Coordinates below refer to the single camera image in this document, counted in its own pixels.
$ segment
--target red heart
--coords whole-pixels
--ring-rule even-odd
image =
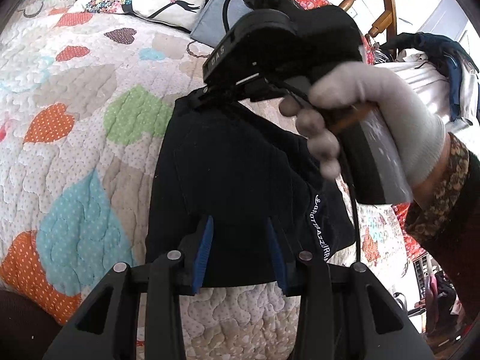
[[[55,27],[72,27],[76,26],[77,24],[85,24],[90,19],[92,19],[93,13],[88,12],[81,12],[81,13],[66,13],[60,17],[60,20]]]
[[[67,46],[57,55],[55,60],[57,62],[70,61],[75,57],[83,57],[87,55],[90,50],[84,46]]]
[[[0,278],[64,325],[80,306],[82,296],[70,297],[59,293],[47,281],[38,256],[36,237],[36,231],[26,231],[13,240],[0,264]]]
[[[69,10],[68,7],[66,7],[66,8],[52,8],[52,10],[49,12],[49,16],[58,15],[60,13],[67,13],[68,10]]]
[[[67,106],[62,103],[42,110],[28,127],[23,142],[53,142],[66,136],[74,128],[75,119],[65,115]]]

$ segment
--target light blue pillow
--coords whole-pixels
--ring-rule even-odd
[[[225,36],[223,28],[222,9],[225,0],[208,0],[203,11],[198,15],[196,23],[190,37],[200,43],[215,48]],[[227,16],[229,18],[230,28],[240,17],[251,12],[243,0],[231,0]]]

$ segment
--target metal rivet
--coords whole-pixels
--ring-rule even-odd
[[[182,256],[182,252],[180,250],[171,250],[166,256],[169,260],[178,260]]]
[[[362,273],[367,270],[367,266],[362,262],[355,262],[353,264],[353,269],[355,269],[357,272]]]
[[[302,250],[298,254],[298,258],[303,261],[310,261],[314,257],[313,254],[311,254],[308,250]]]
[[[124,262],[117,262],[114,266],[113,266],[113,270],[115,272],[123,272],[125,269],[127,269],[127,264],[124,263]]]

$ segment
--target gloved hand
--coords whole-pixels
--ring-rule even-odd
[[[388,69],[346,62],[317,81],[309,93],[310,103],[319,109],[342,108],[366,100],[378,103],[407,181],[412,187],[419,185],[440,159],[446,131],[440,117],[428,111],[405,81]],[[325,128],[320,113],[301,109],[291,97],[285,98],[279,109],[284,116],[297,116],[297,130],[308,138],[308,149],[320,160],[322,175],[327,179],[337,177],[339,143]]]

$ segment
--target black cable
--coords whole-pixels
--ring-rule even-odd
[[[274,78],[269,77],[268,80],[273,83],[275,86],[279,88],[284,88],[288,90],[289,92],[292,92],[293,94],[297,95],[299,98],[305,100],[310,104],[308,101],[308,95],[299,90],[298,88],[295,88],[292,85],[287,84],[286,82],[276,80]],[[303,104],[301,104],[297,99],[298,105],[303,108]],[[359,214],[357,210],[357,198],[355,196],[355,187],[353,186],[353,178],[352,178],[352,173],[350,171],[350,166],[349,162],[347,161],[347,157],[345,156],[345,152],[343,151],[343,148],[340,147],[340,167],[343,170],[344,174],[344,179],[347,187],[349,188],[349,196],[350,196],[350,202],[352,206],[352,217],[353,217],[353,227],[355,230],[355,247],[356,247],[356,258],[355,261],[358,263],[360,262],[360,259],[362,257],[362,242],[361,242],[361,237],[360,237],[360,224],[359,224]]]
[[[230,30],[229,17],[228,17],[230,1],[231,0],[225,0],[222,8],[222,20],[223,20],[223,28],[225,28],[225,33],[229,32]]]

